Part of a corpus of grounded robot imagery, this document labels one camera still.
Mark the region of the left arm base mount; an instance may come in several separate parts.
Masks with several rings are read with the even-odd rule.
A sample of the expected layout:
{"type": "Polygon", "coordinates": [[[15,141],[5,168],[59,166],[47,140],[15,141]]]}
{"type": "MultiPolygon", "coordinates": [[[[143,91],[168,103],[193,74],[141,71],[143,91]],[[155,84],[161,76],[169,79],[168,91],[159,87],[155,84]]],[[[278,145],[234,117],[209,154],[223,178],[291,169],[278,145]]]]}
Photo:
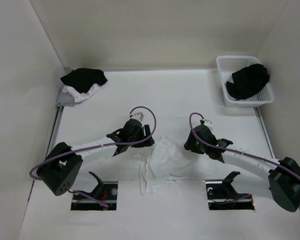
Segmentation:
{"type": "Polygon", "coordinates": [[[99,203],[91,200],[73,190],[69,193],[72,194],[71,211],[116,211],[117,198],[118,198],[118,182],[101,180],[94,172],[90,171],[90,175],[94,178],[94,188],[90,192],[82,192],[87,196],[104,202],[107,206],[100,205],[99,203]]]}

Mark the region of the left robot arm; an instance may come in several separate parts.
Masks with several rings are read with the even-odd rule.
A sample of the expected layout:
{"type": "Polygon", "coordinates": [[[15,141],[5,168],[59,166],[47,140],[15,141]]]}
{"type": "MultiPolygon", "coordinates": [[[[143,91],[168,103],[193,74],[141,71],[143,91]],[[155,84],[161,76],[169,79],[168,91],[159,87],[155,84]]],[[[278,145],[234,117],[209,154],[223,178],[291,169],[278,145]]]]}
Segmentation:
{"type": "Polygon", "coordinates": [[[77,146],[60,142],[37,168],[36,175],[55,196],[61,196],[79,182],[78,173],[84,164],[115,157],[130,147],[150,147],[155,143],[153,133],[148,124],[130,118],[122,128],[99,140],[77,146]]]}

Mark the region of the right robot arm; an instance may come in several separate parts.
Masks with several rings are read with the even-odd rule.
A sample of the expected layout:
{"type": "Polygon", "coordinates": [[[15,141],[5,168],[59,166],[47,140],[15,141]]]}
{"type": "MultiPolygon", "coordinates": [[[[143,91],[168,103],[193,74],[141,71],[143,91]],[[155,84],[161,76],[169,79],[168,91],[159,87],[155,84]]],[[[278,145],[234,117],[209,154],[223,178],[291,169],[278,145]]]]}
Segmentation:
{"type": "Polygon", "coordinates": [[[296,212],[300,207],[300,166],[290,158],[267,159],[240,150],[229,148],[233,142],[225,138],[217,139],[204,124],[190,128],[184,148],[223,164],[239,167],[265,181],[265,185],[249,184],[256,195],[264,195],[274,200],[288,212],[296,212]]]}

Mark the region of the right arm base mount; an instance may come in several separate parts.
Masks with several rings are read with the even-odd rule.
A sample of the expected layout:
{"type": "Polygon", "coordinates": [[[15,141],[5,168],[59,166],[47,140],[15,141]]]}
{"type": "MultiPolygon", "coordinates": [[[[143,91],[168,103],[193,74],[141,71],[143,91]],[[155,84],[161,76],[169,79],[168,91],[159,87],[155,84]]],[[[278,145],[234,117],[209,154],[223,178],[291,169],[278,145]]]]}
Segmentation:
{"type": "Polygon", "coordinates": [[[224,179],[205,181],[210,211],[255,210],[252,195],[238,193],[232,186],[234,179],[240,174],[239,171],[232,171],[224,179]]]}

